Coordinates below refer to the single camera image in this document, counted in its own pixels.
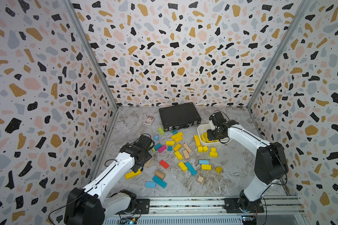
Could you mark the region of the white plastic bin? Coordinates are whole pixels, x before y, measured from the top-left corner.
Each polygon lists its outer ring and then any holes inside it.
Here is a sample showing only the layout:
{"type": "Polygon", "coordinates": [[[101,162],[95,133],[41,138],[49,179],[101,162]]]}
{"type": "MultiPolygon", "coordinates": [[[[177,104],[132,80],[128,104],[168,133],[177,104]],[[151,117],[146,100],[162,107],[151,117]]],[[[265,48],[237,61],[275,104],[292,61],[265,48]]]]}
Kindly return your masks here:
{"type": "Polygon", "coordinates": [[[200,138],[200,142],[202,146],[213,147],[213,146],[220,145],[222,143],[225,144],[229,141],[229,138],[225,138],[220,141],[219,140],[210,141],[207,135],[208,130],[211,130],[211,126],[209,124],[201,124],[197,127],[198,137],[200,138]]]}

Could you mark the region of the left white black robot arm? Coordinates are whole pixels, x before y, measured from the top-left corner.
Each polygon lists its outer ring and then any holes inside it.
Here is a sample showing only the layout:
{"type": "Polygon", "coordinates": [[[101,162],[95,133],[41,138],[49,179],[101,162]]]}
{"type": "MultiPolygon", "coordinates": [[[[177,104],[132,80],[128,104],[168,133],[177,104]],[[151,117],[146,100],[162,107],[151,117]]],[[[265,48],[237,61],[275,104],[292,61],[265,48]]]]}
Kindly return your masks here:
{"type": "Polygon", "coordinates": [[[136,141],[121,147],[117,157],[92,182],[84,188],[74,188],[68,196],[64,215],[66,225],[101,225],[109,217],[124,212],[133,214],[137,210],[137,196],[128,191],[109,197],[111,189],[128,170],[141,172],[151,159],[149,150],[154,142],[149,135],[142,134],[136,141]]]}

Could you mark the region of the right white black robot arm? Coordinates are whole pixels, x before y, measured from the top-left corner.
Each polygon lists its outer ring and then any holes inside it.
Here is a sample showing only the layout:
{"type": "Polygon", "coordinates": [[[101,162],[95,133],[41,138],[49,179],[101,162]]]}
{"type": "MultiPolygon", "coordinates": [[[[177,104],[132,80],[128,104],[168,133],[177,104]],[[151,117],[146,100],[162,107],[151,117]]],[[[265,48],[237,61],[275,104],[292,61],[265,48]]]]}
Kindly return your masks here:
{"type": "Polygon", "coordinates": [[[239,208],[249,211],[260,202],[262,195],[271,185],[286,176],[289,169],[283,146],[265,141],[244,129],[235,120],[226,120],[221,111],[215,111],[209,117],[210,129],[207,130],[210,141],[225,138],[235,140],[255,155],[254,177],[249,186],[239,195],[239,208]]]}

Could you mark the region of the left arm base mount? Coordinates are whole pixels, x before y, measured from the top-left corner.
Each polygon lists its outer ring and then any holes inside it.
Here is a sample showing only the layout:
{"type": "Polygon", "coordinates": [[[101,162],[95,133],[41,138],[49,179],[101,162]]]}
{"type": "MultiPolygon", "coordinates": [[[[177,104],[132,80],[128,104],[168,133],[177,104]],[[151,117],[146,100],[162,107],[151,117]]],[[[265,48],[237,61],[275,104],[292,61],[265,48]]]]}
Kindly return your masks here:
{"type": "Polygon", "coordinates": [[[130,215],[141,215],[141,214],[148,214],[150,207],[150,199],[149,198],[139,198],[136,201],[131,201],[129,207],[124,210],[116,213],[116,215],[121,216],[130,216],[130,215]]]}

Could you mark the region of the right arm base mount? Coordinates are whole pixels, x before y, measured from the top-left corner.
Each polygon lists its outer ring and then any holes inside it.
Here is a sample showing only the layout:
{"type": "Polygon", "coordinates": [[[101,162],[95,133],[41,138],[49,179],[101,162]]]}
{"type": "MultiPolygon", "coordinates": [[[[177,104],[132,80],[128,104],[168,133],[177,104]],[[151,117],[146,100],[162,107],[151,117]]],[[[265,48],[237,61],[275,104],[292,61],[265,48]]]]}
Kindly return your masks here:
{"type": "Polygon", "coordinates": [[[225,198],[224,209],[227,213],[264,213],[261,198],[251,202],[245,197],[225,198]]]}

